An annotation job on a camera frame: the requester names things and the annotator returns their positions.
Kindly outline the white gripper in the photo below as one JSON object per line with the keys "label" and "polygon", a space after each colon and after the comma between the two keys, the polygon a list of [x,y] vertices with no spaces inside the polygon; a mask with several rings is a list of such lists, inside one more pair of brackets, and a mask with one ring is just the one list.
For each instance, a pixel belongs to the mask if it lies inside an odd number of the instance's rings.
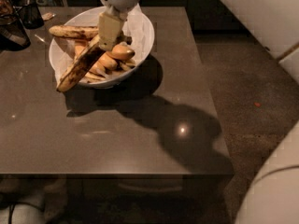
{"label": "white gripper", "polygon": [[99,14],[99,46],[103,50],[112,50],[121,35],[128,13],[140,0],[100,0],[106,11]]}

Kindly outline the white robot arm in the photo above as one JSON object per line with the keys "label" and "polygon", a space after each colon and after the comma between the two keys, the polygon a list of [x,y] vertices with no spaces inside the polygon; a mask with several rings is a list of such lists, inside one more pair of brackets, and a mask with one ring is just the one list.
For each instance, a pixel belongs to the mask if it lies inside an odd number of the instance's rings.
{"label": "white robot arm", "polygon": [[252,35],[219,35],[211,26],[226,12],[207,0],[205,30],[197,36],[204,74],[179,77],[180,86],[207,81],[218,113],[173,104],[160,96],[121,103],[126,118],[158,134],[163,150],[189,170],[193,196],[128,193],[102,203],[110,224],[236,224],[253,177],[299,117],[298,87]]}

